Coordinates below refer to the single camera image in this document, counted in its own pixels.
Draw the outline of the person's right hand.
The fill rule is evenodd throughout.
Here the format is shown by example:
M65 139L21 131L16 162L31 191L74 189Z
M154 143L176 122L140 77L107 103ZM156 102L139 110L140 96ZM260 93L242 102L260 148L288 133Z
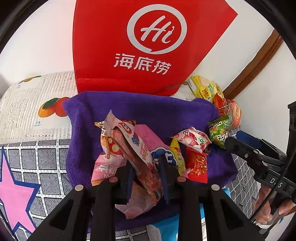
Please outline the person's right hand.
M258 192L258 198L254 203L255 204L254 210L257 210L259 208L259 206L262 204L262 202L267 197L270 191L271 189L269 187L266 187L263 184L261 184ZM295 204L291 199L287 199L278 208L278 213L279 213L278 219L285 217L294 212L295 212ZM273 218L273 215L271 214L271 207L270 207L270 204L267 203L263 207L263 209L259 212L259 214L257 214L257 216L255 217L255 220L258 223L266 225L269 221L272 220L272 218Z

